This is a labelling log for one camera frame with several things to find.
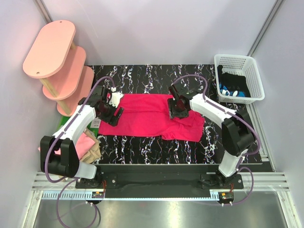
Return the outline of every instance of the metal floor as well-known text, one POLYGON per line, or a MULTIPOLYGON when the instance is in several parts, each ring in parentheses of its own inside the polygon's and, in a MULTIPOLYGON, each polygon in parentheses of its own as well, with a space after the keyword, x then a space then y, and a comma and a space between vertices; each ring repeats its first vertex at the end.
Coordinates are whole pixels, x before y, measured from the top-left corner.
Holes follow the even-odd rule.
MULTIPOLYGON (((245 193, 236 192, 236 200, 245 193)), ((61 200, 60 214, 78 200, 61 200)), ((275 192, 253 192, 243 204, 232 207, 207 206, 211 202, 103 201, 98 204, 101 220, 93 228, 286 228, 287 224, 275 192)), ((56 219, 55 200, 42 200, 35 228, 61 228, 56 219)), ((86 227, 94 209, 82 205, 62 218, 72 228, 86 227)))

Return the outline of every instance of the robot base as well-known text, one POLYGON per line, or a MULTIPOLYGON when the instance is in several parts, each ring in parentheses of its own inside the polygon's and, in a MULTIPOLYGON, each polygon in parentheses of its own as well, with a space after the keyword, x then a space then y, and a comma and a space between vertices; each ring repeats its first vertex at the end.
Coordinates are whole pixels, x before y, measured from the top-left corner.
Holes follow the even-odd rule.
POLYGON ((210 190, 210 189, 231 189, 231 184, 233 184, 233 189, 243 189, 244 184, 242 180, 242 176, 237 174, 231 181, 225 183, 222 187, 217 182, 217 175, 216 174, 202 174, 200 176, 200 183, 202 189, 210 190))
POLYGON ((95 178, 81 178, 80 182, 76 182, 77 189, 102 189, 102 182, 106 182, 106 189, 115 189, 117 183, 117 175, 115 173, 103 173, 97 166, 95 178))

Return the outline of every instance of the black cloth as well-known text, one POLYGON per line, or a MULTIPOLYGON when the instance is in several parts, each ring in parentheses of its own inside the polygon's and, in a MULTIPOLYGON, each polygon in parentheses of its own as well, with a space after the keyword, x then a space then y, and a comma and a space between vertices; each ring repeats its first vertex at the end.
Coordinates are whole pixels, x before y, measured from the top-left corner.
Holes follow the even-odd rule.
POLYGON ((232 75, 222 72, 223 66, 218 66, 218 81, 229 91, 242 91, 245 97, 251 97, 246 83, 246 77, 242 75, 232 75))

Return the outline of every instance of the magenta cloth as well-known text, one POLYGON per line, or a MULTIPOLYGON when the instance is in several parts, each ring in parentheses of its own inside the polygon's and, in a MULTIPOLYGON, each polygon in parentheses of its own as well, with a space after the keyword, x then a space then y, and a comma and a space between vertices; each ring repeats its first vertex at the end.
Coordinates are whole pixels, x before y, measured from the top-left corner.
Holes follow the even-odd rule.
POLYGON ((138 137, 162 136, 165 140, 199 142, 203 135, 205 119, 190 111, 189 117, 173 120, 169 117, 168 98, 164 94, 125 94, 120 101, 124 108, 116 127, 101 122, 99 134, 138 137))

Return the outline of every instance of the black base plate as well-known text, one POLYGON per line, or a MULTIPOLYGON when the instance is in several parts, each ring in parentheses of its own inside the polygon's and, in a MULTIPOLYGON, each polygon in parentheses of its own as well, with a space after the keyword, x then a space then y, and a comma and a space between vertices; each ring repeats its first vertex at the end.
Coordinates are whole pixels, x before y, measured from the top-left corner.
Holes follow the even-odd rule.
MULTIPOLYGON (((115 189, 117 183, 117 175, 115 173, 106 173, 103 175, 103 181, 106 181, 106 189, 115 189)), ((103 184, 93 183, 90 179, 80 179, 76 182, 75 188, 77 189, 102 189, 103 184)))
POLYGON ((214 180, 215 174, 202 174, 200 176, 202 189, 231 189, 231 184, 233 183, 233 189, 243 189, 243 180, 240 174, 235 175, 231 182, 227 183, 223 187, 218 184, 211 184, 214 180))

